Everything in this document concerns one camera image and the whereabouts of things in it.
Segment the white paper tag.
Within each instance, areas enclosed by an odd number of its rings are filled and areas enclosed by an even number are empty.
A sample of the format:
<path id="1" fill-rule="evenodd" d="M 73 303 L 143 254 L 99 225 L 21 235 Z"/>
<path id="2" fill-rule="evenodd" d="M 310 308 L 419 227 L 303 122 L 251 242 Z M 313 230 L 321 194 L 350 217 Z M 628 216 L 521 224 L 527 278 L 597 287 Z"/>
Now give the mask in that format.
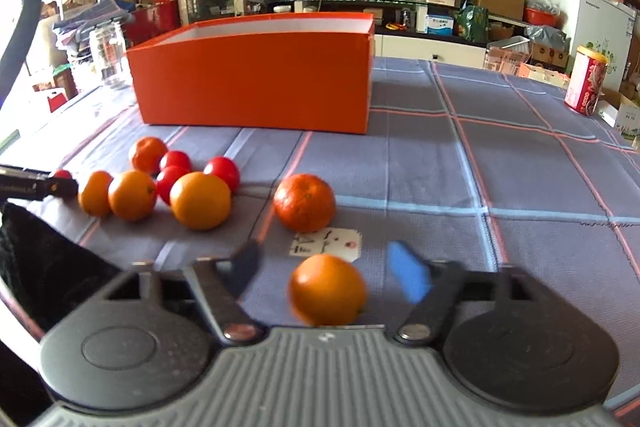
<path id="1" fill-rule="evenodd" d="M 362 236 L 356 230 L 325 228 L 318 232 L 296 234 L 288 250 L 294 257 L 332 255 L 346 262 L 355 262 L 361 255 Z"/>

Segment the blue plaid bedsheet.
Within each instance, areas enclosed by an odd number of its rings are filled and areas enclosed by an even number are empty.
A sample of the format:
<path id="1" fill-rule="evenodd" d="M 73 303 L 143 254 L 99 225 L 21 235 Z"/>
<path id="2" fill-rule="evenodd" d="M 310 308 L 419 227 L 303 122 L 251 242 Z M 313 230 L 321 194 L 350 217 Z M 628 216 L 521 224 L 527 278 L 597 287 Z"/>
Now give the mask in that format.
<path id="1" fill-rule="evenodd" d="M 262 241 L 262 273 L 245 297 L 259 320 L 292 321 L 285 286 L 293 236 L 271 195 L 293 173 L 313 173 L 336 196 L 335 225 L 361 236 L 357 267 L 368 282 L 369 323 L 405 310 L 385 266 L 403 241 L 430 259 L 472 269 L 521 265 L 608 330 L 620 373 L 608 407 L 639 415 L 639 155 L 597 119 L 568 110 L 560 90 L 486 70 L 380 58 L 364 135 L 254 128 L 152 127 L 129 90 L 96 89 L 21 136 L 3 164 L 77 179 L 119 174 L 134 142 L 157 136 L 203 167 L 226 155 L 241 171 L 227 222 L 192 232 L 165 205 L 136 225 L 96 220 L 49 199 L 35 215 L 116 263 L 151 260 L 172 270 Z"/>

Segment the red snack canister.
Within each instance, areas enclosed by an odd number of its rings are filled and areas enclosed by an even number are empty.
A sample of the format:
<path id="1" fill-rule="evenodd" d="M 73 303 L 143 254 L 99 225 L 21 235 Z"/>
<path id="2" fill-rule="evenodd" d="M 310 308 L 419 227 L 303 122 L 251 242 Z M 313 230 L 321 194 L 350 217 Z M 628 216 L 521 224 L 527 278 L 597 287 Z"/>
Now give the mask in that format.
<path id="1" fill-rule="evenodd" d="M 608 59 L 585 46 L 578 46 L 564 104 L 574 112 L 591 116 L 608 70 Z"/>

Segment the white tv stand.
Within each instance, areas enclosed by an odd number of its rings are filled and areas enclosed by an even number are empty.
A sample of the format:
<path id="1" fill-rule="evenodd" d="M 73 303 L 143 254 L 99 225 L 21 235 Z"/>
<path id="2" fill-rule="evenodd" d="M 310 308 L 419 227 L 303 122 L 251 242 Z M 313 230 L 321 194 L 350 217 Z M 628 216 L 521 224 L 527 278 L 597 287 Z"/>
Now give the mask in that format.
<path id="1" fill-rule="evenodd" d="M 380 57 L 423 60 L 469 68 L 484 67 L 484 43 L 467 42 L 456 36 L 438 36 L 375 27 L 375 54 Z"/>

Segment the small red tomato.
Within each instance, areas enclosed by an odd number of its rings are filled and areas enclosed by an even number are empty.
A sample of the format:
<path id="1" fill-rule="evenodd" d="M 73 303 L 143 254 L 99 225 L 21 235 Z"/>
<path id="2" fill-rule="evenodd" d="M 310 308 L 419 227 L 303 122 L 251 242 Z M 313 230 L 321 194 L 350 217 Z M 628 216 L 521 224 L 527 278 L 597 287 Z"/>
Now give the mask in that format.
<path id="1" fill-rule="evenodd" d="M 73 175 L 66 169 L 58 169 L 55 170 L 54 173 L 52 173 L 53 178 L 58 178 L 58 179 L 73 179 Z"/>

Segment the dark orange mandarin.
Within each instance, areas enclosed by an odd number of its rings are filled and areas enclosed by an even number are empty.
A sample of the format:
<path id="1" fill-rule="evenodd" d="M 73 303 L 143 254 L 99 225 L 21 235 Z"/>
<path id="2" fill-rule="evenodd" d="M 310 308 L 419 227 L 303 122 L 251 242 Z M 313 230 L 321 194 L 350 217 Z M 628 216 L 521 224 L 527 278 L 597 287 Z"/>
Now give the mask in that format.
<path id="1" fill-rule="evenodd" d="M 310 173 L 285 178 L 272 200 L 282 225 L 296 233 L 314 233 L 327 228 L 336 213 L 332 188 Z"/>

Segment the orange cardboard box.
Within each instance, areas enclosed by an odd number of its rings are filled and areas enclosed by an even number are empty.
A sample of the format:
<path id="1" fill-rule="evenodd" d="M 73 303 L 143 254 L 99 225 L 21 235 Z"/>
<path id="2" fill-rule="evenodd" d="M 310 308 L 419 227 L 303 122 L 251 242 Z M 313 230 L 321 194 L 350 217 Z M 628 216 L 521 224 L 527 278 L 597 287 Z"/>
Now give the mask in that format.
<path id="1" fill-rule="evenodd" d="M 288 13 L 194 23 L 129 49 L 147 124 L 363 134 L 374 20 Z"/>

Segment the small orange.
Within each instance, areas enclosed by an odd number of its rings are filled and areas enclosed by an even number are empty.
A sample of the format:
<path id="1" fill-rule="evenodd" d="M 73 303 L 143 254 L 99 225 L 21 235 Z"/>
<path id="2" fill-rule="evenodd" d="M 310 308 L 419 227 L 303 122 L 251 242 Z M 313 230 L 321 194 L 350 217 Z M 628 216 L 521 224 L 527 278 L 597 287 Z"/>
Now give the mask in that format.
<path id="1" fill-rule="evenodd" d="M 87 215 L 104 218 L 111 212 L 108 201 L 108 188 L 113 177 L 106 171 L 95 171 L 88 176 L 85 185 L 78 193 L 78 204 Z"/>

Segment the clear glass jar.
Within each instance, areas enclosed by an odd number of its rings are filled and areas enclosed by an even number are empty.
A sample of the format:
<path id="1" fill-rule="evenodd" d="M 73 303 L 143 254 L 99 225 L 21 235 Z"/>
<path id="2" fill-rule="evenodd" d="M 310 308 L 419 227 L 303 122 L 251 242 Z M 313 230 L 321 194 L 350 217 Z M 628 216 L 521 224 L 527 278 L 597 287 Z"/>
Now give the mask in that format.
<path id="1" fill-rule="evenodd" d="M 104 86 L 122 89 L 131 81 L 126 40 L 118 20 L 110 20 L 90 31 L 89 46 L 96 75 Z"/>

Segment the white chest freezer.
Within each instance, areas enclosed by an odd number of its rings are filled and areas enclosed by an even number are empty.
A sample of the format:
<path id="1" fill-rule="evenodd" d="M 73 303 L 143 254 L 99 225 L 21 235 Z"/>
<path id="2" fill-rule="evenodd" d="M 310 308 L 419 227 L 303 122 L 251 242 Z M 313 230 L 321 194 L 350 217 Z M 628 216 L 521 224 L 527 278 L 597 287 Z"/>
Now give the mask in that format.
<path id="1" fill-rule="evenodd" d="M 617 0 L 550 0 L 560 10 L 560 25 L 570 39 L 567 70 L 573 69 L 578 46 L 608 59 L 603 87 L 617 91 L 626 69 L 636 11 Z"/>

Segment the large yellow-orange orange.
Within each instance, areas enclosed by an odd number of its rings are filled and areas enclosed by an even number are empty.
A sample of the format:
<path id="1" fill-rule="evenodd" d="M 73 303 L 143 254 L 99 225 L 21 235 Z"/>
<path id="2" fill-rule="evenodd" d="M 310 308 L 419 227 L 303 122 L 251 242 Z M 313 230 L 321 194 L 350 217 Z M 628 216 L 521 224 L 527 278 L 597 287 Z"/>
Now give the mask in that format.
<path id="1" fill-rule="evenodd" d="M 175 218 L 193 231 L 208 231 L 231 213 L 231 192 L 218 176 L 191 172 L 171 187 L 170 208 Z"/>

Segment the red tomato back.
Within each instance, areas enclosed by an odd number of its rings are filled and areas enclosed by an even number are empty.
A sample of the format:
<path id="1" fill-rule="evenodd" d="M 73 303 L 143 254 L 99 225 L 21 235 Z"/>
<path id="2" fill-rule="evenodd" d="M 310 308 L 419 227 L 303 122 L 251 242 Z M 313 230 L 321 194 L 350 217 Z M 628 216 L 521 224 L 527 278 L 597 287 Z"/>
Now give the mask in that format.
<path id="1" fill-rule="evenodd" d="M 160 158 L 160 170 L 165 170 L 169 167 L 178 167 L 186 170 L 186 172 L 192 171 L 192 161 L 187 153 L 182 150 L 168 150 L 162 158 Z"/>

